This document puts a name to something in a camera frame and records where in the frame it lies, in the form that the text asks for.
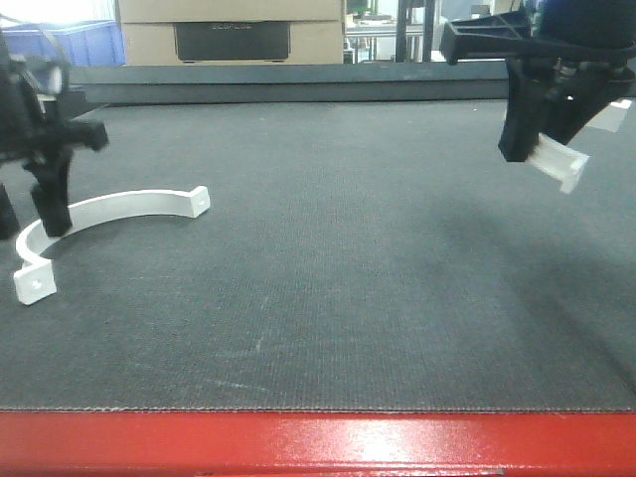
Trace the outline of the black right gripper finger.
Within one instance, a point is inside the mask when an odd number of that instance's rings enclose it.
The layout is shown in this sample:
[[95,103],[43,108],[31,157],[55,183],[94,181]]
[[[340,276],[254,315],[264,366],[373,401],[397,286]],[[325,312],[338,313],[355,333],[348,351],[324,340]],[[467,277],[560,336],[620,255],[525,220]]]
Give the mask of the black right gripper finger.
[[585,70],[561,76],[549,86],[539,132],[567,145],[574,136],[612,101],[631,87],[630,69]]
[[546,121],[552,63],[547,59],[507,59],[506,68],[508,100],[498,147],[507,162],[525,162]]

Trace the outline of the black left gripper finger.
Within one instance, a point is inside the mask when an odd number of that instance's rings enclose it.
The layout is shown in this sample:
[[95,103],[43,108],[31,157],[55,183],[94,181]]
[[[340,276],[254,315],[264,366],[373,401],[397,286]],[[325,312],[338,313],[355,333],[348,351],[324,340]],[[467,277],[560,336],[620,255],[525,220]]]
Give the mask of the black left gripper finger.
[[23,166],[37,181],[31,196],[50,238],[64,236],[73,225],[69,210],[69,173],[73,156],[70,148],[53,148],[34,155]]
[[0,184],[0,239],[11,239],[20,230],[7,190]]

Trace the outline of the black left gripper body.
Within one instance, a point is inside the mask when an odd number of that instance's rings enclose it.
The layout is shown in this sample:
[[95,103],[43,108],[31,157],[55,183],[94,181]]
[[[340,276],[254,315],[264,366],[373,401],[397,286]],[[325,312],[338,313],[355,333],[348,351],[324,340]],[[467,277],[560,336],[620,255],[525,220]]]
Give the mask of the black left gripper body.
[[109,138],[103,123],[68,119],[61,112],[71,65],[55,37],[43,35],[53,48],[50,56],[13,54],[1,37],[1,161],[56,169],[77,149],[103,150]]

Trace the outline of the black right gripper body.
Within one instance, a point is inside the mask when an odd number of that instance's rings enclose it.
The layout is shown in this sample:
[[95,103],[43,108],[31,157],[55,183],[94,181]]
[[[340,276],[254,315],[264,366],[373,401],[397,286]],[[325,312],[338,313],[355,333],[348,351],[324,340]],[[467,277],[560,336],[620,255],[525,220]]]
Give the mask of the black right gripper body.
[[510,94],[526,83],[555,94],[625,94],[635,82],[635,3],[521,1],[446,23],[440,52],[450,65],[504,60]]

